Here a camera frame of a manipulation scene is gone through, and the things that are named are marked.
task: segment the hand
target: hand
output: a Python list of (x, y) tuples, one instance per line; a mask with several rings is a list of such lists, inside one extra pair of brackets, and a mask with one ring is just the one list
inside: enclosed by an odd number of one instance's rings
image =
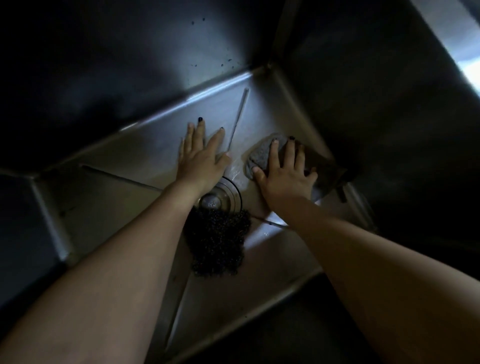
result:
[(187, 135), (180, 144), (177, 182), (193, 189), (197, 198), (217, 184), (231, 163), (229, 152), (223, 153), (215, 162), (216, 150), (224, 135), (225, 130), (221, 128), (204, 147), (205, 121), (199, 118), (196, 129), (192, 123), (188, 124)]
[(299, 147), (297, 160), (295, 160), (295, 141), (290, 139), (287, 142), (283, 168), (281, 168), (278, 159), (278, 140), (274, 139), (270, 146), (268, 165), (268, 178), (258, 167), (253, 167), (252, 171), (272, 211), (277, 211), (284, 197), (305, 197), (310, 200), (312, 187), (318, 176), (312, 169), (312, 172), (305, 177), (304, 146)]

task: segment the gray sponge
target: gray sponge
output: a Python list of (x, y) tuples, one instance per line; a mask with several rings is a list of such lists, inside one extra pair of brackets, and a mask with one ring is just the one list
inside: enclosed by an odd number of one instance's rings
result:
[[(265, 138), (248, 156), (245, 163), (245, 175), (247, 178), (253, 180), (252, 168), (260, 167), (268, 176), (268, 154), (270, 151), (270, 144), (272, 140), (278, 139), (278, 157), (280, 158), (280, 165), (283, 165), (285, 156), (285, 145), (288, 138), (280, 133), (275, 133)], [(295, 154), (298, 151), (300, 142), (295, 140)], [(347, 171), (345, 168), (337, 166), (335, 163), (327, 160), (313, 149), (305, 146), (305, 175), (310, 173), (312, 167), (317, 168), (318, 179), (315, 182), (312, 190), (312, 201), (317, 201), (326, 196), (334, 188), (340, 186), (343, 181), (341, 177)]]

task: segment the sink bottom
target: sink bottom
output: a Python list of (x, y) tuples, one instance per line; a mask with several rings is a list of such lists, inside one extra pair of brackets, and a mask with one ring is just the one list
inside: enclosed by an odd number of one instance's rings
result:
[[(269, 211), (243, 170), (249, 153), (272, 133), (294, 135), (333, 158), (277, 67), (191, 95), (42, 173), (34, 182), (37, 196), (62, 258), (71, 264), (82, 259), (159, 196), (175, 179), (187, 123), (199, 116), (206, 120), (209, 137), (225, 128), (219, 152), (230, 150), (233, 159), (225, 177), (253, 216), (252, 228), (235, 276), (195, 277), (190, 252), (180, 240), (146, 362), (175, 362), (194, 354), (322, 271), (300, 237)], [(353, 186), (345, 189), (347, 203), (332, 192), (319, 204), (371, 229)], [(236, 203), (232, 197), (213, 196), (205, 203)]]

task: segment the drain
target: drain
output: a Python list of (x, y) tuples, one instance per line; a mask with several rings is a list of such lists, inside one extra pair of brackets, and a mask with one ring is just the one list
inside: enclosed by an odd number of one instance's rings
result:
[(229, 179), (222, 177), (209, 193), (200, 197), (195, 206), (239, 212), (241, 210), (240, 192)]

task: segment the forearm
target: forearm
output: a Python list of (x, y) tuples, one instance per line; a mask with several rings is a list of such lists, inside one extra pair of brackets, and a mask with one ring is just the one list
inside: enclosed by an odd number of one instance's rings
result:
[(328, 216), (304, 198), (278, 206), (384, 360), (479, 359), (480, 282)]
[(143, 362), (193, 205), (188, 191), (170, 186), (50, 287), (2, 343), (0, 362)]

